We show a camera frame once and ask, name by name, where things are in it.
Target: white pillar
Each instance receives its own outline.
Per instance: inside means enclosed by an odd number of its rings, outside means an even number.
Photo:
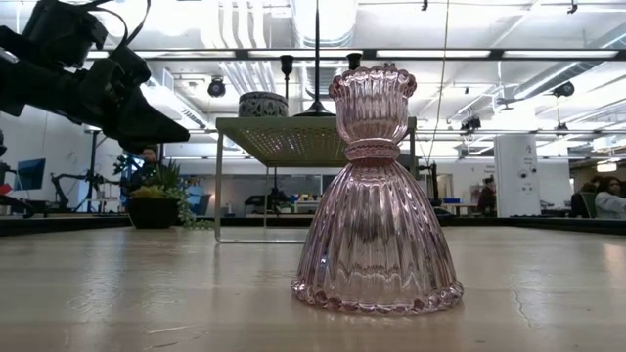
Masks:
[[[496,137],[498,217],[541,215],[534,135]]]

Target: glass vase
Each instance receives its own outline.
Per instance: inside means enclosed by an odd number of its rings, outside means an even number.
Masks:
[[[335,77],[337,130],[349,164],[324,193],[291,292],[346,312],[420,314],[460,302],[448,245],[428,198],[395,161],[415,77],[395,66]]]

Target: green plant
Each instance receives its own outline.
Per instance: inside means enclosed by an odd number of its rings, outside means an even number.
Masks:
[[[175,199],[178,205],[178,219],[188,229],[212,229],[213,222],[196,219],[188,202],[187,185],[180,178],[180,165],[170,160],[167,165],[159,165],[145,180],[145,185],[130,194],[132,198]]]
[[[212,229],[213,222],[207,220],[198,220],[192,212],[192,207],[187,201],[189,194],[183,188],[169,189],[166,191],[167,197],[176,199],[178,204],[178,218],[183,223],[183,227],[187,229]]]

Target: potted plant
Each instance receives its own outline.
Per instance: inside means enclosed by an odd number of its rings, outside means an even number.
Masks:
[[[144,186],[130,193],[128,213],[137,229],[167,229],[180,220],[185,228],[211,229],[210,221],[195,218],[188,202],[187,185],[173,161],[156,167]]]

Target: computer monitor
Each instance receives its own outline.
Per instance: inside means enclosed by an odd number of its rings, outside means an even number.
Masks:
[[[40,190],[45,168],[45,158],[19,161],[13,189],[15,191]]]

